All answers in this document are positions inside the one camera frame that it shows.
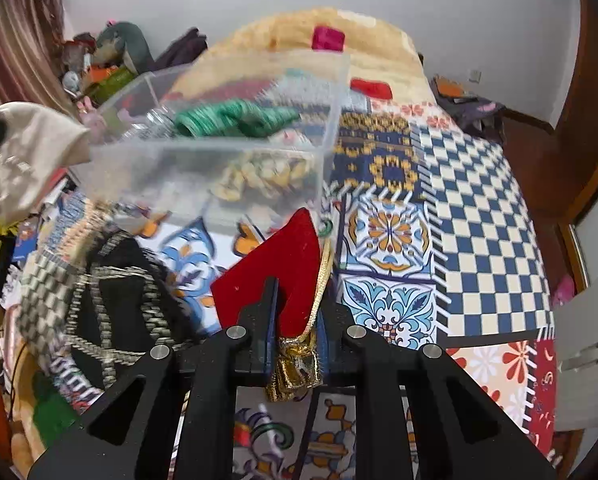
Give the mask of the red velvet pouch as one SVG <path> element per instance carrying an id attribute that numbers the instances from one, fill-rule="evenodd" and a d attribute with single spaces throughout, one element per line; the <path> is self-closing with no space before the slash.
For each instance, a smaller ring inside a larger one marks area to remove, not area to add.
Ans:
<path id="1" fill-rule="evenodd" d="M 220 326 L 229 328 L 245 309 L 263 298 L 265 281 L 277 281 L 275 351 L 267 398 L 293 400 L 320 385 L 323 373 L 317 352 L 316 319 L 331 277 L 334 249 L 321 243 L 305 208 L 282 229 L 253 248 L 211 285 Z"/>

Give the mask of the wall power socket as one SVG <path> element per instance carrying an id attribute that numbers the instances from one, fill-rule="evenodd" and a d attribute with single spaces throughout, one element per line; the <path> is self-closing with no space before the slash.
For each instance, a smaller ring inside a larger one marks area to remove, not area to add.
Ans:
<path id="1" fill-rule="evenodd" d="M 470 71 L 470 82 L 474 82 L 474 84 L 479 84 L 480 79 L 482 79 L 482 72 L 480 70 Z"/>

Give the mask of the black hat with silver chains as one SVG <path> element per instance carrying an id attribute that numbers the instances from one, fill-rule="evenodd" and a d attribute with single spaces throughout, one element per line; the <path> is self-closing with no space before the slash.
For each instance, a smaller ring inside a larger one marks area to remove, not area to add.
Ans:
<path id="1" fill-rule="evenodd" d="M 123 230 L 97 234 L 76 263 L 48 248 L 34 252 L 17 324 L 43 372 L 67 365 L 98 390 L 157 344 L 180 349 L 199 339 L 167 268 Z"/>

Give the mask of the yellow patterned scrunchie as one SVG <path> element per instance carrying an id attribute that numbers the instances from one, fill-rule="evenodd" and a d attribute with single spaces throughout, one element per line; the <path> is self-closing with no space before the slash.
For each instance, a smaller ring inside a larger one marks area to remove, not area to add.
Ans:
<path id="1" fill-rule="evenodd" d="M 247 153 L 226 166 L 211 191 L 227 203 L 240 202 L 254 192 L 265 200 L 278 200 L 301 191 L 305 180 L 313 174 L 311 157 L 278 152 Z"/>

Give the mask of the green knitted cloth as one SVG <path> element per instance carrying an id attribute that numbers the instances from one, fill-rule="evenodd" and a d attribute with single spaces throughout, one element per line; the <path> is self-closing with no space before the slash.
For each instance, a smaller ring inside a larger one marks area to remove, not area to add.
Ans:
<path id="1" fill-rule="evenodd" d="M 173 128 L 179 136 L 192 139 L 265 139 L 299 119 L 300 114 L 290 107 L 233 99 L 178 112 L 173 118 Z"/>

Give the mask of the patchwork patterned bed cover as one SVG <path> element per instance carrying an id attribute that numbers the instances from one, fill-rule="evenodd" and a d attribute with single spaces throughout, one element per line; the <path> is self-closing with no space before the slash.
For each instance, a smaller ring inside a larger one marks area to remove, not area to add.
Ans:
<path id="1" fill-rule="evenodd" d="M 333 195 L 327 235 L 319 238 L 334 249 L 322 301 L 343 304 L 355 324 L 396 346 L 441 347 L 444 255 L 433 192 L 337 188 Z M 237 262 L 273 234 L 255 244 L 236 238 Z M 194 221 L 165 240 L 162 254 L 173 271 L 189 273 L 196 290 L 211 293 L 225 272 L 211 269 L 212 250 L 209 232 Z M 238 387 L 229 479 L 359 479 L 354 390 L 325 382 L 325 353 L 317 352 L 322 383 L 293 400 L 267 398 L 271 373 L 262 386 Z"/>

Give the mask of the clear plastic storage bin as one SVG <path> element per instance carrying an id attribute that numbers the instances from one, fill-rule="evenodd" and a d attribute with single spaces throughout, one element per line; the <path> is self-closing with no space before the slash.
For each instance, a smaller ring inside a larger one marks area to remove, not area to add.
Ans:
<path id="1" fill-rule="evenodd" d="M 251 220 L 270 231 L 305 208 L 319 218 L 331 174 L 349 60 L 336 52 L 255 52 L 138 76 L 98 108 L 90 160 L 73 180 L 92 200 L 168 211 L 181 221 L 203 217 L 213 229 Z M 178 112 L 241 99 L 290 107 L 300 119 L 265 139 L 179 136 Z M 211 191 L 226 166 L 247 153 L 311 157 L 305 187 L 278 200 L 257 192 L 227 203 Z"/>

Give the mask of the green dinosaur plush toy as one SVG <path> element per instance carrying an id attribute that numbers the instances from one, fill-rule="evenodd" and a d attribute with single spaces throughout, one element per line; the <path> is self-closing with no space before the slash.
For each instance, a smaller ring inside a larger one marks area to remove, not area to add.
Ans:
<path id="1" fill-rule="evenodd" d="M 139 27 L 130 22 L 114 22 L 96 38 L 92 63 L 122 62 L 135 75 L 149 72 L 154 65 L 147 41 Z"/>

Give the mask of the dark bag on floor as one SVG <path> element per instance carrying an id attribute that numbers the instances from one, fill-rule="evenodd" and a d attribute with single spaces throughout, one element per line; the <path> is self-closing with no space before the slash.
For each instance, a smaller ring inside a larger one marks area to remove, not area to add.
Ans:
<path id="1" fill-rule="evenodd" d="M 440 76 L 433 77 L 430 88 L 438 105 L 464 133 L 505 143 L 503 104 L 470 93 L 457 82 Z"/>

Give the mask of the striped pink curtain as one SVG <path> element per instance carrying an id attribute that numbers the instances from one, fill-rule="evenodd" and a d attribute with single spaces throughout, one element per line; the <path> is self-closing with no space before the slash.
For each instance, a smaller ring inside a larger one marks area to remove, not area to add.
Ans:
<path id="1" fill-rule="evenodd" d="M 62 0 L 0 0 L 0 104 L 31 102 L 71 117 L 62 88 Z"/>

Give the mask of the dark purple garment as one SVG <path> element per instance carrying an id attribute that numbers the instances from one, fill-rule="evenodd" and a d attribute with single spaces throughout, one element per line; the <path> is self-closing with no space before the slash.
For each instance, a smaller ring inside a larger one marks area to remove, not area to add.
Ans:
<path id="1" fill-rule="evenodd" d="M 200 34 L 196 27 L 172 42 L 165 52 L 155 59 L 153 70 L 165 70 L 175 66 L 192 63 L 208 49 L 207 36 Z"/>

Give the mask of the cream white hat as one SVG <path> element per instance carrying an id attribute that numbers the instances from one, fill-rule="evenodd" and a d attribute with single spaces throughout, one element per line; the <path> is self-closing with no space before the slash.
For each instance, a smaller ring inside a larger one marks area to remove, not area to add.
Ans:
<path id="1" fill-rule="evenodd" d="M 29 102 L 0 105 L 0 221 L 24 220 L 59 169 L 90 160 L 90 130 L 72 117 Z"/>

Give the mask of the beige fluffy blanket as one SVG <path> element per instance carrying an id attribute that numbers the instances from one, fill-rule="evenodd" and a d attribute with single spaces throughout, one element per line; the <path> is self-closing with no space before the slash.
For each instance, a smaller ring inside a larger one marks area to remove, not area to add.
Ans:
<path id="1" fill-rule="evenodd" d="M 369 15 L 334 8 L 278 13 L 237 29 L 203 52 L 210 62 L 255 52 L 309 50 L 350 56 L 350 80 L 386 84 L 399 104 L 433 103 L 433 91 L 411 37 Z"/>

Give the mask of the white wardrobe door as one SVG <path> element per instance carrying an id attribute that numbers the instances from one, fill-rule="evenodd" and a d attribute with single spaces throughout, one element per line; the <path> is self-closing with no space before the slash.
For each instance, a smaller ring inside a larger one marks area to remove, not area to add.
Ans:
<path id="1" fill-rule="evenodd" d="M 554 311 L 558 431 L 598 426 L 598 199 L 569 233 L 584 290 Z"/>

